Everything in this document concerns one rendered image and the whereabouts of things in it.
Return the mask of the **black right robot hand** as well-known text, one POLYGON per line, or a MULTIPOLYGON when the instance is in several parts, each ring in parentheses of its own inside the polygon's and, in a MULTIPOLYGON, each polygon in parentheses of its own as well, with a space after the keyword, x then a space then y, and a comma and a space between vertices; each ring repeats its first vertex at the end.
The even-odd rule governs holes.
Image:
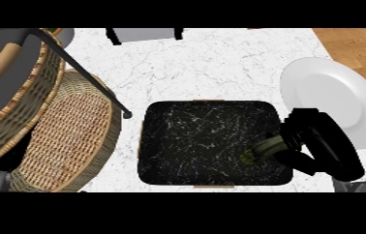
POLYGON ((355 146, 327 112, 296 108, 281 124, 281 136, 288 146, 275 154, 281 164, 310 176, 325 172, 344 182, 363 177, 355 146))

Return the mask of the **white round plate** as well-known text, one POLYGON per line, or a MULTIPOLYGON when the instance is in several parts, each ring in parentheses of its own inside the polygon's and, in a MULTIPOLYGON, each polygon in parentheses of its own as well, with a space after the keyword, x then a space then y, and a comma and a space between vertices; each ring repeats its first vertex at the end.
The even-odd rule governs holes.
POLYGON ((350 67, 319 57, 297 59, 281 75, 281 93, 290 110, 327 112, 355 148, 366 149, 366 78, 350 67))

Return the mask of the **green striped squash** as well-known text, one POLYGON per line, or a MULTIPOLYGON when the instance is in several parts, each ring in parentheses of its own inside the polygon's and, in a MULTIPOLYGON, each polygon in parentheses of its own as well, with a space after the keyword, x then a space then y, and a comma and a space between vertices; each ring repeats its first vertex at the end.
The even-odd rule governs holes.
POLYGON ((266 140, 259 141, 245 150, 241 155, 241 161, 247 164, 254 164, 267 160, 276 153, 285 151, 288 145, 281 135, 276 135, 266 140))

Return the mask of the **small wicker basket tier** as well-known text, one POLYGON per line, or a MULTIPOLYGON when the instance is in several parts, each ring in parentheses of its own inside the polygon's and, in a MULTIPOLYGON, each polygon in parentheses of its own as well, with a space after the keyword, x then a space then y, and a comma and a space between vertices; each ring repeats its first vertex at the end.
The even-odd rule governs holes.
POLYGON ((0 75, 0 158, 45 114, 64 73, 65 59, 34 35, 28 35, 15 61, 0 75))

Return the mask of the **black marble tray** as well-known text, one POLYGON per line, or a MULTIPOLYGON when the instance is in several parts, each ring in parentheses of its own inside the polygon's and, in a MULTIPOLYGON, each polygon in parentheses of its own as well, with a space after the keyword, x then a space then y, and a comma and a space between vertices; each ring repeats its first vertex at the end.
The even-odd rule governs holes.
POLYGON ((248 147, 279 133, 263 101, 166 101, 146 110, 138 173, 160 186, 282 186, 294 170, 273 158, 245 164, 248 147))

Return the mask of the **black basket stand frame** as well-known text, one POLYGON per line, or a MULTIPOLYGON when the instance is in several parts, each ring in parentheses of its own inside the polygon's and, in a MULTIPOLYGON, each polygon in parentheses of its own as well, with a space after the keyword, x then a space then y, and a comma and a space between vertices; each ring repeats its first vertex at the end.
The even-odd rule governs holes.
POLYGON ((133 116, 132 111, 126 108, 123 103, 118 101, 115 95, 110 92, 107 87, 102 85, 102 83, 96 80, 96 78, 92 76, 90 72, 84 70, 84 68, 80 66, 77 61, 73 59, 67 51, 62 49, 62 47, 58 45, 54 38, 46 34, 43 30, 39 28, 30 29, 30 34, 34 35, 55 50, 55 52, 59 54, 59 56, 65 59, 65 61, 73 65, 73 68, 77 70, 77 72, 83 75, 83 77, 89 80, 89 82, 93 84, 93 86, 98 88, 98 90, 104 93, 104 95, 110 98, 113 103, 117 105, 118 109, 123 112, 123 118, 130 119, 133 116))

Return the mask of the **brown wooden board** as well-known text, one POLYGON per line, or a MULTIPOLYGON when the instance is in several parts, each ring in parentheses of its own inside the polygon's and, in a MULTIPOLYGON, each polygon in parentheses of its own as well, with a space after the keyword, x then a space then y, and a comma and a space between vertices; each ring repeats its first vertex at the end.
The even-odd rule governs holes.
POLYGON ((315 28, 332 59, 366 78, 366 28, 315 28))

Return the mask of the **large wicker basket tier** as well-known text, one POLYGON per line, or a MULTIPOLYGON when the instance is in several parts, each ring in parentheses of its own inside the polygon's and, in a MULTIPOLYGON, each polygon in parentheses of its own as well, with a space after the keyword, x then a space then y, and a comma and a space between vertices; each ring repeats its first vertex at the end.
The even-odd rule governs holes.
POLYGON ((121 111, 82 74, 65 71, 58 95, 31 132, 11 190, 77 192, 114 153, 121 111))

